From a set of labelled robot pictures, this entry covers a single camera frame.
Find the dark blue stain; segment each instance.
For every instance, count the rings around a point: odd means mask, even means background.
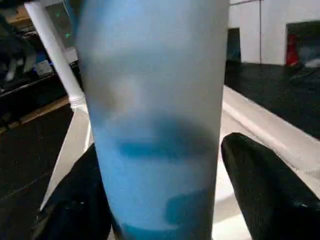
[[[182,159],[214,153],[208,131],[185,120],[159,118],[153,123],[155,137],[148,143],[123,141],[118,144],[122,155],[133,159]]]
[[[210,240],[213,196],[210,189],[169,200],[164,218],[176,226],[174,230],[146,230],[125,224],[120,235],[125,240]]]

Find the white pole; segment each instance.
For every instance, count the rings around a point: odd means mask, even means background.
[[[52,23],[39,1],[24,4],[32,23],[62,81],[72,107],[85,103],[85,95],[74,76],[69,63],[52,31]]]

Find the floor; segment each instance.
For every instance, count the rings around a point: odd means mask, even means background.
[[[64,101],[0,134],[0,239],[26,239],[30,233],[73,116]]]

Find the white wall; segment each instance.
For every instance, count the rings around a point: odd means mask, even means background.
[[[286,63],[286,24],[320,20],[320,0],[263,0],[261,2],[262,63]]]
[[[228,27],[240,28],[241,61],[260,63],[259,1],[231,5]]]

